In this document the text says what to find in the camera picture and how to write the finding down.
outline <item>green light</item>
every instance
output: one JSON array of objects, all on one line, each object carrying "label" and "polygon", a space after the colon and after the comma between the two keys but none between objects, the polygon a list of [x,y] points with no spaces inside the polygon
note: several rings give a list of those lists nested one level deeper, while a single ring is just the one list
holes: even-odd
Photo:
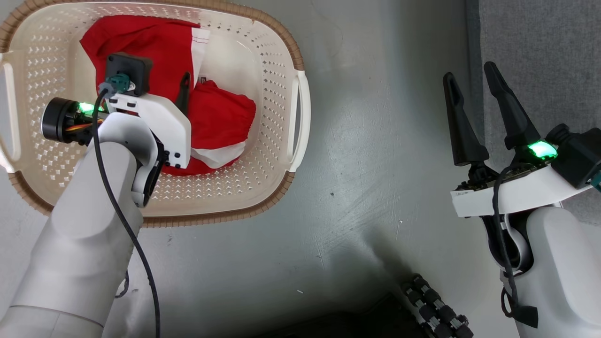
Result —
[{"label": "green light", "polygon": [[[94,112],[94,105],[82,102],[79,104],[79,110],[81,111],[81,113],[83,115],[92,115],[92,113]],[[104,111],[104,109],[102,109],[102,107],[100,107],[98,109],[98,111]]]},{"label": "green light", "polygon": [[545,141],[538,141],[528,146],[530,150],[540,159],[557,157],[557,150]]}]

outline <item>red cloth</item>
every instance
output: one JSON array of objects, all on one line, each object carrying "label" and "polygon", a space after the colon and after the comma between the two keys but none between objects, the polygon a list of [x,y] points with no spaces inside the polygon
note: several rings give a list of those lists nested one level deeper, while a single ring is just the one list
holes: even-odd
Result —
[{"label": "red cloth", "polygon": [[[125,52],[154,62],[150,94],[177,99],[182,76],[194,74],[192,28],[194,23],[144,16],[108,16],[99,19],[84,35],[81,45],[96,67],[96,84],[105,81],[110,54]],[[220,149],[246,141],[257,107],[244,95],[221,90],[213,81],[191,88],[188,118],[192,125],[192,148]],[[190,158],[186,169],[163,168],[163,172],[187,176],[215,171]]]}]

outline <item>white plastic basket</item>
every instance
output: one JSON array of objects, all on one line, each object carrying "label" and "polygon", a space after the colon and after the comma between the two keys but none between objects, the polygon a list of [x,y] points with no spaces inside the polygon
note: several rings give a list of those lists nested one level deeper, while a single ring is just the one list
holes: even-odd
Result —
[{"label": "white plastic basket", "polygon": [[120,14],[187,20],[211,30],[201,73],[258,108],[241,159],[213,174],[162,175],[143,210],[145,225],[236,220],[273,206],[307,149],[311,99],[304,64],[274,18],[215,0],[28,0],[13,12],[0,29],[0,164],[19,194],[48,214],[69,184],[85,148],[44,139],[41,115],[53,97],[94,101],[95,69],[79,40],[98,18]]}]

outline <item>basket rim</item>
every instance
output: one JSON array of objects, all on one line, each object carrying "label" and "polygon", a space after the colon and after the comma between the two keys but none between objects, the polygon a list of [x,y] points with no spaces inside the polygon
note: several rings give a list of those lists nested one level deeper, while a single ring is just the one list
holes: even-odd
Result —
[{"label": "basket rim", "polygon": [[[99,2],[95,0],[26,0],[23,4],[18,6],[4,23],[0,26],[0,54],[6,53],[10,49],[10,43],[16,33],[17,29],[30,15],[36,11],[46,8],[52,5],[58,4],[69,4],[69,3],[81,3],[81,2]],[[148,4],[160,4],[160,5],[180,5],[185,7],[193,7],[201,10],[218,11],[221,13],[233,14],[237,16],[246,17],[248,19],[258,21],[275,31],[282,39],[294,64],[294,69],[299,71],[305,70],[305,64],[301,55],[298,44],[292,37],[292,34],[277,21],[274,17],[269,14],[256,10],[251,7],[242,5],[232,4],[224,2],[223,0],[128,0],[126,2],[142,2]],[[27,183],[24,175],[17,171],[15,173],[9,173],[8,178],[17,193],[24,199],[31,207],[41,212],[45,216],[49,216],[52,213],[54,206],[42,199]],[[212,224],[221,223],[234,220],[242,220],[261,214],[271,207],[273,207],[288,191],[292,181],[294,180],[294,173],[289,171],[285,172],[282,182],[279,187],[259,204],[248,207],[246,209],[232,210],[228,212],[219,212],[214,214],[201,214],[201,215],[187,215],[187,216],[173,216],[173,217],[144,217],[144,223],[142,227],[147,228],[159,228],[159,227],[181,227],[181,226],[195,226],[199,224]]]}]

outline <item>gray floor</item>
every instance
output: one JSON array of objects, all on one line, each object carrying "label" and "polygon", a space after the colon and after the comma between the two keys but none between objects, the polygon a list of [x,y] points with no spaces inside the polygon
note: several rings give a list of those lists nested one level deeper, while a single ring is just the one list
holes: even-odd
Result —
[{"label": "gray floor", "polygon": [[[8,13],[19,0],[5,0]],[[469,97],[465,9],[436,0],[240,0],[279,19],[305,57],[307,156],[286,197],[245,221],[143,230],[165,337],[246,337],[337,310],[364,310],[421,273],[477,337],[511,338],[498,269],[476,219],[456,217],[442,92]],[[0,173],[0,315],[45,217]],[[105,337],[149,337],[153,309],[134,255]]]}]

